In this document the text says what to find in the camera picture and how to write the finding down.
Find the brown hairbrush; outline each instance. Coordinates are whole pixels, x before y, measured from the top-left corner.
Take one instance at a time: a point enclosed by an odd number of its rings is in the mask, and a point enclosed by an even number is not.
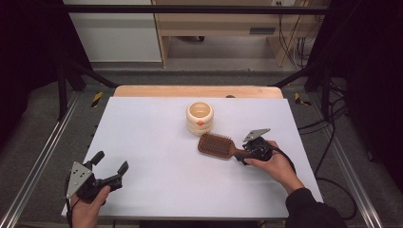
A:
[[[250,156],[250,153],[246,150],[237,149],[230,138],[214,133],[204,133],[201,135],[198,149],[204,154],[223,159],[229,159],[232,156],[242,159]]]

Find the gray carpet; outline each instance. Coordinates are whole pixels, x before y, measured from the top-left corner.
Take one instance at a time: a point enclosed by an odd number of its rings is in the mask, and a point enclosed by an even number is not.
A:
[[[267,86],[287,76],[287,73],[284,72],[274,72],[270,77],[267,77],[263,73],[248,71],[209,72],[209,74],[203,72],[147,72],[146,75],[144,72],[103,73],[115,83],[125,85]],[[113,94],[113,89],[98,85],[88,78],[86,81],[90,85],[81,95],[80,102],[19,219],[20,222],[66,224],[66,220],[60,216],[64,206],[64,179],[72,162],[84,159],[87,147],[92,140],[91,135],[95,133],[96,125],[101,120],[107,97]],[[97,107],[90,107],[92,99],[98,91],[103,91],[104,95]],[[313,106],[295,103],[295,92],[299,92],[302,101],[309,102],[310,100],[310,96],[304,93],[299,83],[285,87],[282,92],[284,97],[289,100],[297,126],[304,126],[319,120]],[[29,108],[21,123],[13,132],[8,143],[1,148],[0,172],[2,175],[0,187],[3,191],[0,199],[0,213],[2,215],[17,195],[30,168],[46,143],[56,124],[57,115],[56,84],[47,85],[32,92]],[[403,227],[403,218],[401,217],[403,215],[402,194],[395,187],[381,163],[368,161],[365,146],[359,139],[354,124],[348,116],[341,116],[337,119],[336,135],[348,153],[350,162],[354,165],[355,171],[384,226]],[[302,135],[301,138],[310,164],[315,169],[327,145],[328,137],[324,130],[319,130],[312,134]],[[332,150],[324,160],[318,175],[348,188]],[[351,215],[353,205],[344,192],[328,182],[319,181],[318,184],[326,203],[334,206],[343,217]],[[129,221],[118,221],[118,224],[127,223],[130,224]],[[111,221],[104,221],[103,224],[111,224]],[[359,212],[353,219],[347,220],[347,224],[349,227],[366,227],[366,223]]]

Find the white tabletop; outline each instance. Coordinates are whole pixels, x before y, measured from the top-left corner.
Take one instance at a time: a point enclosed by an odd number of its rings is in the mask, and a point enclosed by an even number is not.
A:
[[[322,201],[317,182],[285,99],[111,97],[82,162],[103,150],[97,179],[115,175],[127,161],[123,188],[112,192],[100,217],[116,219],[287,218],[287,193],[263,171],[235,158],[198,151],[199,137],[186,129],[185,110],[197,101],[215,111],[212,132],[242,149],[250,130],[264,134],[294,162],[298,177]]]

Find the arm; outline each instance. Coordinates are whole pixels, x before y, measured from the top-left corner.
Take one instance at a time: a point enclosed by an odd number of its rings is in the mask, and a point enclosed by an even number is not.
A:
[[[95,228],[97,227],[98,213],[109,195],[110,187],[104,187],[92,203],[81,201],[75,194],[71,198],[72,205],[72,228]]]
[[[269,141],[275,147],[276,142]],[[289,217],[285,226],[289,228],[302,227],[346,227],[337,210],[324,203],[316,202],[309,189],[297,177],[290,163],[279,152],[273,151],[269,161],[245,159],[247,163],[267,172],[270,177],[279,182],[287,191],[285,201]]]

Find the white wall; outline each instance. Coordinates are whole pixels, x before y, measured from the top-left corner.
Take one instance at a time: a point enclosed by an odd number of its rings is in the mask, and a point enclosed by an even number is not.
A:
[[[64,0],[65,4],[151,5],[150,0]],[[90,62],[160,62],[154,16],[71,13]]]

